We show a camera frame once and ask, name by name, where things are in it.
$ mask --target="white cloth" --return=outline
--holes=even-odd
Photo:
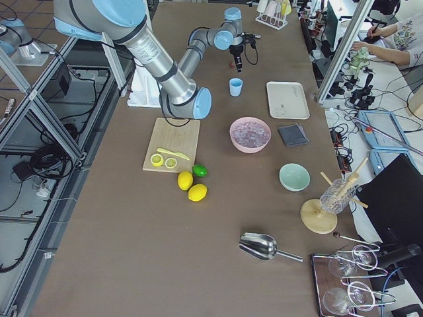
[[[398,30],[383,39],[386,47],[410,53],[408,68],[423,64],[423,13],[398,22]]]

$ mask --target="yellow knife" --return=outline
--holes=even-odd
[[[158,147],[157,148],[157,152],[159,152],[159,153],[165,153],[165,154],[170,154],[170,155],[174,155],[176,157],[180,157],[182,159],[190,160],[190,158],[188,156],[186,156],[184,153],[181,153],[181,152],[172,152],[170,150],[166,150],[166,149],[163,149],[161,147]]]

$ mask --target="mint green bowl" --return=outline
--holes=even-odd
[[[298,192],[310,184],[310,174],[301,165],[289,163],[279,170],[279,181],[287,190]]]

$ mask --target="ice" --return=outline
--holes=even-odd
[[[232,131],[232,138],[243,147],[261,147],[270,138],[270,134],[257,122],[246,122],[236,125]]]

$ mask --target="pink bowl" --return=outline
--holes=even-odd
[[[241,124],[246,124],[247,122],[255,122],[255,123],[258,123],[258,124],[260,124],[264,128],[265,132],[269,133],[269,138],[265,142],[265,144],[263,144],[263,145],[261,145],[259,147],[245,147],[245,146],[243,146],[241,144],[238,144],[236,142],[236,140],[234,140],[234,138],[233,138],[233,132],[236,129],[236,127],[238,125],[241,125]],[[244,153],[256,153],[256,152],[259,152],[259,151],[263,150],[263,148],[269,143],[270,138],[272,136],[272,133],[270,132],[270,128],[266,124],[266,122],[264,122],[264,121],[262,121],[260,119],[254,118],[254,117],[243,117],[243,118],[239,118],[239,119],[235,120],[231,124],[231,127],[229,128],[229,135],[231,136],[231,141],[232,141],[233,146],[236,147],[238,150],[240,150],[241,152],[244,152]]]

